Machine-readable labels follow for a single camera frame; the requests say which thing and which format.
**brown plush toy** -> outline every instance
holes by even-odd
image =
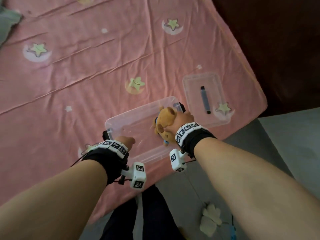
[[[169,143],[176,143],[175,135],[171,132],[164,131],[168,125],[172,125],[177,116],[177,111],[171,107],[161,107],[158,117],[153,122],[155,134],[159,134],[163,139],[163,145],[168,146]]]

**forearm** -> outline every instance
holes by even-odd
[[[78,239],[107,184],[85,160],[0,207],[0,239]]]
[[[281,170],[214,138],[194,154],[251,239],[318,238],[319,201]]]

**fist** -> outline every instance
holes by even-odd
[[[136,143],[136,140],[133,137],[117,136],[115,140],[124,144],[128,148],[128,151],[130,151],[133,144]]]
[[[164,128],[164,131],[171,132],[173,134],[177,133],[178,129],[186,124],[186,123],[191,123],[194,122],[195,118],[193,115],[191,115],[190,111],[186,111],[184,113],[182,112],[177,112],[177,116],[174,120],[174,123],[172,125],[169,125]]]

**white plush toy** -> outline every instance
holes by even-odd
[[[217,229],[217,226],[222,224],[220,219],[221,210],[215,208],[214,204],[210,204],[202,211],[202,218],[200,223],[200,231],[206,234],[208,237],[212,237]]]

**plastic box lid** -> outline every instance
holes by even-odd
[[[172,149],[178,148],[178,145],[172,143],[164,146],[162,137],[154,133],[152,123],[158,117],[161,106],[182,111],[179,101],[176,97],[171,96],[132,109],[106,121],[106,130],[111,140],[117,136],[130,136],[136,140],[136,144],[130,151],[128,165],[134,162],[154,163],[168,157]]]
[[[203,73],[183,78],[189,111],[200,125],[211,128],[230,122],[230,116],[219,110],[226,103],[218,74]]]

